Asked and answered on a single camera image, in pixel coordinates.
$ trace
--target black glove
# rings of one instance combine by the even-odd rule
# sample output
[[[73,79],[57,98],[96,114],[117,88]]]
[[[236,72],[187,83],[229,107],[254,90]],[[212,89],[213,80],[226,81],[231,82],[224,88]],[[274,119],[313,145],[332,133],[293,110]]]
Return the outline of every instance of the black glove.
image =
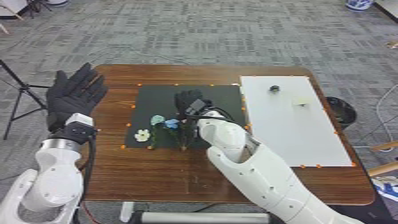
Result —
[[[66,72],[57,72],[53,86],[46,92],[48,103],[48,131],[64,128],[66,120],[75,113],[91,115],[91,111],[107,94],[103,76],[91,69],[87,63],[68,79]]]
[[[187,114],[199,115],[212,107],[212,101],[203,99],[201,91],[188,90],[174,95],[174,104],[178,108],[178,119],[187,119]]]

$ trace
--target robot forearm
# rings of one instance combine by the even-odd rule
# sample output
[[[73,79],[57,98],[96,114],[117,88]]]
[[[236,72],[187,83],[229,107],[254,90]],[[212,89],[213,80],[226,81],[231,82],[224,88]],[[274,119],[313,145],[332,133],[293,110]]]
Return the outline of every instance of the robot forearm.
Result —
[[[27,170],[14,181],[0,206],[0,223],[27,224],[18,216],[20,204],[34,212],[62,207],[59,217],[46,224],[69,223],[84,192],[84,178],[75,163],[82,157],[82,144],[92,134],[92,119],[75,114],[64,129],[43,141],[36,153],[39,172]]]
[[[204,115],[222,117],[217,111]],[[212,144],[210,161],[252,203],[288,224],[361,224],[323,204],[283,158],[252,139],[242,127],[215,119],[201,119],[197,126],[201,137]],[[245,148],[252,155],[242,162]]]
[[[80,144],[68,139],[48,139],[43,142],[36,153],[39,175],[23,198],[23,205],[36,212],[61,207],[80,197],[84,179],[75,166],[82,157],[80,147]]]

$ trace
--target white panel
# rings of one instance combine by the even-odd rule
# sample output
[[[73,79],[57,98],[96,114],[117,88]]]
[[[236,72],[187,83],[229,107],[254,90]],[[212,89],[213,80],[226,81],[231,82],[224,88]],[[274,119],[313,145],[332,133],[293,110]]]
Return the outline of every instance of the white panel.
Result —
[[[268,91],[274,85],[277,93]],[[290,166],[352,166],[309,78],[242,76],[242,91],[254,138]]]
[[[18,13],[27,6],[27,0],[0,0],[0,3]],[[0,7],[0,16],[13,16],[13,13]]]
[[[377,0],[377,3],[398,18],[398,0]]]

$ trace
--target wooden table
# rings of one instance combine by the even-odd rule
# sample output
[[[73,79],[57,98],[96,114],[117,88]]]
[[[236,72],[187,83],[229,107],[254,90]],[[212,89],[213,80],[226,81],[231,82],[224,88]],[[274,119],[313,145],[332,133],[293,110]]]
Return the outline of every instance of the wooden table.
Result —
[[[139,85],[229,85],[242,75],[307,76],[357,167],[295,168],[311,192],[327,204],[366,205],[373,201],[368,175],[331,116],[320,86],[300,67],[100,65],[108,94],[94,111],[96,166],[87,200],[249,203],[206,158],[206,150],[123,149],[126,124]]]

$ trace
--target robotic hand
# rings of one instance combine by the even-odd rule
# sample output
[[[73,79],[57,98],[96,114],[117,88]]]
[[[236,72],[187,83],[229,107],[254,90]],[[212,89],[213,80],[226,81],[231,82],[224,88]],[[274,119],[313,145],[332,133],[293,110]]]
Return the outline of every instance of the robotic hand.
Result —
[[[71,221],[84,194],[84,178],[75,162],[80,159],[80,147],[94,138],[94,124],[89,117],[94,106],[107,94],[103,76],[85,64],[68,79],[57,72],[53,86],[46,93],[50,138],[36,153],[39,172],[27,170],[20,175],[0,205],[0,223],[27,224],[18,216],[18,207],[41,212],[62,207],[53,221]]]
[[[213,110],[196,91],[174,97],[180,116],[197,120],[199,134],[212,144],[208,158],[252,203],[288,224],[361,224],[320,201],[293,170],[244,128]],[[245,150],[251,157],[242,161]]]

